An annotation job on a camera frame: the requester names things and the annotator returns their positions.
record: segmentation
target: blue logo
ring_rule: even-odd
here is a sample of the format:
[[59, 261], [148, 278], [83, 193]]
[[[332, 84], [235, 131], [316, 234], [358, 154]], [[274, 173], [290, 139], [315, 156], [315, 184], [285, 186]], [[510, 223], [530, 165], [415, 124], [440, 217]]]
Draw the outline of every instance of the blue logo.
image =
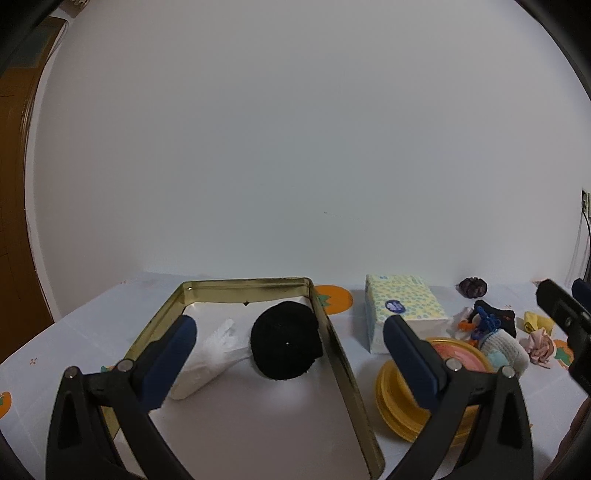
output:
[[386, 302], [386, 308], [393, 313], [398, 313], [399, 315], [406, 312], [406, 308], [398, 300], [388, 300]]

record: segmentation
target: electrical cable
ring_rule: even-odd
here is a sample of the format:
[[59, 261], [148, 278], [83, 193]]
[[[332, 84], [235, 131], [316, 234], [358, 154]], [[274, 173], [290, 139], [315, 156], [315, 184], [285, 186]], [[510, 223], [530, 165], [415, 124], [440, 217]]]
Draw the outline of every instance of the electrical cable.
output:
[[583, 277], [583, 280], [589, 283], [589, 280], [591, 280], [591, 224], [589, 223], [589, 219], [587, 218], [584, 210], [581, 210], [581, 213], [583, 214], [585, 222], [587, 222], [587, 231], [589, 233], [589, 259], [587, 261], [587, 268], [585, 269], [585, 275]]

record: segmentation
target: pink cloth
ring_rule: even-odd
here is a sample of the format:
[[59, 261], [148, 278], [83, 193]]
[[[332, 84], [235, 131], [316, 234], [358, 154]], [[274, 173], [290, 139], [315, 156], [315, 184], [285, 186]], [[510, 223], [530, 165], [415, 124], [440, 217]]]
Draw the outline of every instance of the pink cloth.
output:
[[524, 346], [533, 364], [550, 368], [548, 362], [554, 355], [554, 342], [545, 328], [542, 327], [535, 332], [531, 332], [527, 344]]

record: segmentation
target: wall outlet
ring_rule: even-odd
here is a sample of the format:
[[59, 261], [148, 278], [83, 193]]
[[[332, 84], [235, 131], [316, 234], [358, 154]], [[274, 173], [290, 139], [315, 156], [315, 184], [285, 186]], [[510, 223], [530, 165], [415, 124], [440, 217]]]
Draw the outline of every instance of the wall outlet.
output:
[[584, 190], [581, 191], [581, 211], [589, 218], [589, 214], [591, 213], [591, 197], [589, 196], [589, 192]]

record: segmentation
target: yellow plate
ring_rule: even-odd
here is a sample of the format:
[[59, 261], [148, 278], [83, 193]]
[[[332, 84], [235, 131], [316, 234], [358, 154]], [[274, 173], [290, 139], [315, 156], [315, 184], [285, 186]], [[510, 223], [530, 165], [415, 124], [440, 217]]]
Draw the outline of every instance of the yellow plate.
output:
[[[428, 341], [438, 349], [444, 359], [451, 356], [446, 352], [451, 348], [461, 353], [460, 360], [467, 368], [493, 371], [484, 354], [467, 343], [450, 338], [431, 338]], [[388, 427], [404, 440], [415, 441], [427, 423], [430, 413], [418, 406], [393, 360], [387, 361], [378, 373], [375, 383], [375, 397], [378, 411]], [[477, 406], [466, 409], [452, 446], [460, 445], [466, 441], [477, 411]]]

